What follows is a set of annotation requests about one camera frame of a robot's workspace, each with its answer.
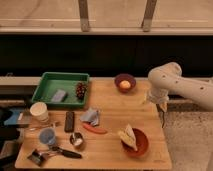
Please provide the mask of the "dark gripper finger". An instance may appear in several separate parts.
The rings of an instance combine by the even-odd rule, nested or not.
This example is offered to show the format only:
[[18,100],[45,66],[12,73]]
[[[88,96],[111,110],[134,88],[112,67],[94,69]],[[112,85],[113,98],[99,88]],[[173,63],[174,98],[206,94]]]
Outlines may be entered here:
[[165,125],[166,107],[164,104],[157,104],[158,111],[161,113],[162,128]]

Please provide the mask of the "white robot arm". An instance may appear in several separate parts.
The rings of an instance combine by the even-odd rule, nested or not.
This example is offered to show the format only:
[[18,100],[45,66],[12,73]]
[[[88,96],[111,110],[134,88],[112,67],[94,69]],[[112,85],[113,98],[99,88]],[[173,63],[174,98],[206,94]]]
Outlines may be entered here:
[[155,67],[148,73],[150,89],[146,100],[167,109],[169,92],[192,100],[197,105],[213,111],[213,81],[201,81],[182,76],[182,69],[176,62]]

